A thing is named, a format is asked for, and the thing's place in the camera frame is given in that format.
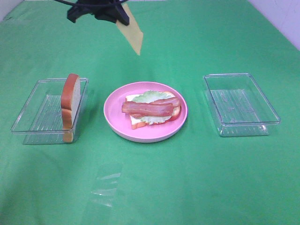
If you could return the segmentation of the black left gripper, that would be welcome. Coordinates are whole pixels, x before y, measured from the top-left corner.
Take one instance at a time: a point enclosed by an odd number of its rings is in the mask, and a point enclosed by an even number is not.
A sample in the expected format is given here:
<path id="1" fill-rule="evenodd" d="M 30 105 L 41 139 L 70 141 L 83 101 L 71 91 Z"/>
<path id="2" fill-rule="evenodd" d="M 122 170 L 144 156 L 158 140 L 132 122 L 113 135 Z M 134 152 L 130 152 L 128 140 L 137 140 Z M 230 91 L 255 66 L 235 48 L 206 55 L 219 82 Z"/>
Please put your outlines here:
<path id="1" fill-rule="evenodd" d="M 97 20 L 112 23 L 120 22 L 123 25 L 129 25 L 129 16 L 120 2 L 116 2 L 115 5 L 113 5 L 113 0 L 78 0 L 76 3 L 95 6 L 72 6 L 67 11 L 67 19 L 73 23 L 76 23 L 76 20 L 81 16 L 91 14 Z"/>

